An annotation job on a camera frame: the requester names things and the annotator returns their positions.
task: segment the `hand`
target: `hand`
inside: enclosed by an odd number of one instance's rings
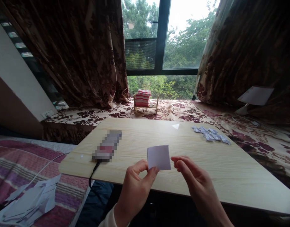
[[[186,180],[189,193],[208,225],[233,226],[218,199],[208,173],[187,156],[171,157],[171,160]]]
[[[144,170],[147,170],[147,175],[141,179],[139,174]],[[128,167],[121,195],[113,210],[118,227],[126,227],[142,209],[158,172],[157,167],[148,170],[148,163],[144,159]]]

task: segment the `white paper pieces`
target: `white paper pieces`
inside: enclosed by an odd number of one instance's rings
[[[227,140],[224,136],[220,135],[220,137],[221,137],[221,140],[223,141],[223,143],[230,144],[230,141]]]
[[[223,135],[219,135],[215,129],[205,129],[203,126],[201,126],[200,128],[192,126],[192,128],[195,132],[202,133],[203,137],[205,137],[207,141],[222,141],[223,143],[230,144],[230,141],[227,140]]]
[[[209,133],[215,140],[221,140],[220,136],[218,134],[214,134],[214,133]]]
[[[179,129],[180,124],[176,124],[176,125],[172,125],[172,127],[174,127],[176,130]]]
[[[201,130],[195,126],[192,126],[194,132],[201,133]]]
[[[208,128],[208,130],[209,130],[211,133],[213,133],[213,134],[218,134],[218,132],[217,132],[216,130],[214,130],[214,129]]]
[[[213,136],[211,136],[208,132],[204,132],[203,133],[203,137],[206,138],[206,141],[215,141],[215,139],[213,138]]]
[[[147,148],[148,169],[158,167],[159,170],[170,170],[170,156],[168,145]]]
[[[20,223],[26,227],[33,225],[39,217],[54,208],[56,184],[60,177],[61,174],[52,179],[37,182],[22,197],[12,201],[0,211],[0,222]],[[25,186],[19,187],[9,198],[21,194]]]
[[[203,126],[200,127],[200,130],[202,132],[202,134],[204,134],[204,132],[209,132],[207,129],[205,129]]]

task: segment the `lamp base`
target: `lamp base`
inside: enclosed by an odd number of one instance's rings
[[[236,115],[246,115],[248,114],[247,112],[247,108],[248,108],[249,104],[247,103],[245,106],[239,108],[237,111],[235,111],[234,113]]]

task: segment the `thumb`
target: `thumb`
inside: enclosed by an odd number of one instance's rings
[[[143,178],[143,182],[146,184],[146,186],[151,188],[152,184],[154,183],[155,178],[157,177],[157,174],[159,172],[158,167],[152,167],[150,170],[148,170],[147,175]]]
[[[177,167],[181,171],[189,188],[197,188],[199,186],[200,183],[195,179],[185,162],[183,162],[182,160],[177,161]]]

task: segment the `table lamp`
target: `table lamp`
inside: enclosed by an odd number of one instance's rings
[[[238,98],[239,101],[246,103],[246,105],[235,111],[235,114],[246,115],[249,104],[258,106],[265,105],[273,90],[274,88],[270,87],[252,86]]]

